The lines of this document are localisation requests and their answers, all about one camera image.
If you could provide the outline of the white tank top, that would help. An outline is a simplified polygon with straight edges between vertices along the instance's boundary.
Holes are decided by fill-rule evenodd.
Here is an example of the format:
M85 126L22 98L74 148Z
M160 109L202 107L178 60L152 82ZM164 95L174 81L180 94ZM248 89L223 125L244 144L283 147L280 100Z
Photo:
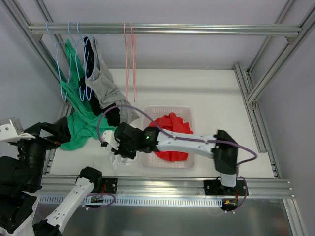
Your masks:
M114 155L111 148L107 148L106 150L108 154L107 167L110 170L117 170L120 167L131 165L137 161L137 156L134 159L123 158L120 155Z

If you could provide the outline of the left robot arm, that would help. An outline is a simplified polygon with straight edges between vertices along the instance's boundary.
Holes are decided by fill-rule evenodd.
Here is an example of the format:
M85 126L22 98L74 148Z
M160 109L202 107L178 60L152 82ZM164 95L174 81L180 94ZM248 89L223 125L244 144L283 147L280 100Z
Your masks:
M18 157L0 158L0 234L60 236L85 197L102 188L102 173L85 167L73 189L45 219L33 223L39 203L46 152L70 142L67 118L23 129L18 118L0 122L0 140L17 147Z

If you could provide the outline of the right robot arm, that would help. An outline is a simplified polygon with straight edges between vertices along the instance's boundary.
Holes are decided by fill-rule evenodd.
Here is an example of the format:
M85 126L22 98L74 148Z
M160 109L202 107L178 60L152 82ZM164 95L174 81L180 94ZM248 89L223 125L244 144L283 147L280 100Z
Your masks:
M231 195L237 190L238 143L224 130L213 136L178 133L148 126L144 130L121 123L114 131L115 154L133 159L137 152L184 152L210 158L220 173L220 190Z

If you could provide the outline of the pink hanger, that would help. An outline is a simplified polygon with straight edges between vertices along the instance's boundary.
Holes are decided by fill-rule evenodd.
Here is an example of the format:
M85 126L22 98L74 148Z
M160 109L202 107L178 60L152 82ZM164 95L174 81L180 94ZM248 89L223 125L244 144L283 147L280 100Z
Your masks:
M133 32L132 23L130 23L130 35L132 45L133 101L136 102L136 35Z
M129 89L129 50L130 50L130 38L126 33L126 23L123 23L124 44L125 44L125 61L126 61L126 101L128 101L128 89Z

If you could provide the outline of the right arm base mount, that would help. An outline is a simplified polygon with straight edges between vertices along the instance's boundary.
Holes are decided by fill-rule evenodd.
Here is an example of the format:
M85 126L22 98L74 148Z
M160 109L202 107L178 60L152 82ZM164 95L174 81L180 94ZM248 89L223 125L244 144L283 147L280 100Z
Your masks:
M241 178L237 178L235 187L226 187L221 184L221 178L206 179L203 181L204 192L206 196L247 196L248 190L246 187L246 181Z

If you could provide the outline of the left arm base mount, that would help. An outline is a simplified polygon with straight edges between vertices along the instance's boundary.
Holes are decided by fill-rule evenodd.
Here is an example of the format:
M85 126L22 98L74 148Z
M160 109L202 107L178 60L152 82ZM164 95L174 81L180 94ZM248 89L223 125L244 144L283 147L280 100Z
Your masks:
M101 181L101 193L116 194L118 187L118 179L114 177L103 177Z

